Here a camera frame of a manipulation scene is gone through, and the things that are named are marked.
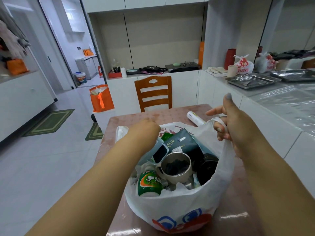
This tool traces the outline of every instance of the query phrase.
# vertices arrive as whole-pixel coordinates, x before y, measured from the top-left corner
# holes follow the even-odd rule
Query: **metal tray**
[[[252,89],[252,88],[262,87],[262,86],[274,84],[276,82],[281,81],[281,79],[277,79],[277,78],[262,75],[262,74],[248,74],[248,75],[241,75],[241,76],[236,76],[236,77],[228,77],[225,79],[228,83],[233,84],[242,89]]]
[[[315,81],[315,71],[309,69],[271,71],[270,75],[284,82]]]

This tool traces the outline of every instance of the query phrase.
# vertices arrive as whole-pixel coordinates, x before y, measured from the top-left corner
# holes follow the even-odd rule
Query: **red box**
[[[108,73],[108,78],[119,78],[119,77],[123,77],[123,76],[121,75],[121,72],[119,72],[119,73],[114,73],[113,71],[111,71],[111,72]]]

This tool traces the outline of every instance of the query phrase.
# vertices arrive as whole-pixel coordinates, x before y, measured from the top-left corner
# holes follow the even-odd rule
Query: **floor mat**
[[[93,123],[93,126],[89,132],[89,134],[86,136],[86,141],[96,140],[96,139],[102,139],[103,133],[98,124],[95,122]]]
[[[27,131],[23,137],[48,134],[56,132],[67,118],[73,113],[74,109],[50,112],[39,123]]]

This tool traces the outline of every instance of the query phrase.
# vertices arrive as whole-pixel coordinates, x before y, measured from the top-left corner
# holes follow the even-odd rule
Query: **fingernail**
[[[227,95],[225,97],[226,97],[227,100],[231,100],[232,99],[231,93],[227,93]]]

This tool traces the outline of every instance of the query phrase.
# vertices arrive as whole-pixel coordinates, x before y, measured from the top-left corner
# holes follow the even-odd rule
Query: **heart-shaped logo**
[[[172,141],[168,142],[166,145],[167,145],[168,147],[171,147],[174,142],[175,142],[175,141],[172,140]]]

